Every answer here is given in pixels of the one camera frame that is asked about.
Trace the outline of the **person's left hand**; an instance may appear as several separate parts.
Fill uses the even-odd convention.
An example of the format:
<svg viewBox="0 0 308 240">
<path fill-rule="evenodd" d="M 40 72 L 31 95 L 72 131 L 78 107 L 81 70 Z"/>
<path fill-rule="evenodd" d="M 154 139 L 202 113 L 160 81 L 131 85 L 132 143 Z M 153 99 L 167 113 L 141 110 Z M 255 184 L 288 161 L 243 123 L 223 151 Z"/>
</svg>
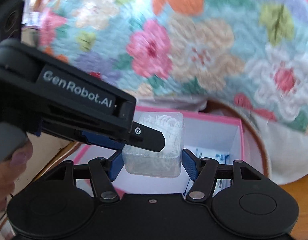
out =
<svg viewBox="0 0 308 240">
<path fill-rule="evenodd" d="M 0 212 L 7 204 L 7 197 L 15 189 L 15 181 L 27 168 L 27 162 L 33 155 L 33 145 L 30 140 L 17 149 L 10 160 L 0 163 Z"/>
</svg>

